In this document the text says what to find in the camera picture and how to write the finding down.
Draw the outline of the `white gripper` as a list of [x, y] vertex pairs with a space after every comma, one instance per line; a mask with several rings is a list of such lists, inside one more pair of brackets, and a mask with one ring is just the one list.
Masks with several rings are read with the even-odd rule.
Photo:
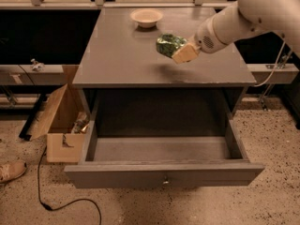
[[203, 53], [216, 53], [226, 47], [226, 45], [218, 39], [215, 33], [213, 20], [213, 18], [208, 18], [200, 24], [193, 36], [196, 45], [188, 42], [172, 55], [172, 60], [176, 64], [194, 60], [198, 57], [200, 50]]

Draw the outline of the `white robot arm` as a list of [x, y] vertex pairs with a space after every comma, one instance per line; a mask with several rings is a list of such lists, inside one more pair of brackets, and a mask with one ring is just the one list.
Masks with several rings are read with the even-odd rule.
[[300, 55], [300, 0], [236, 0], [202, 22], [172, 59], [185, 63], [199, 53], [215, 53], [237, 40], [267, 32], [278, 35]]

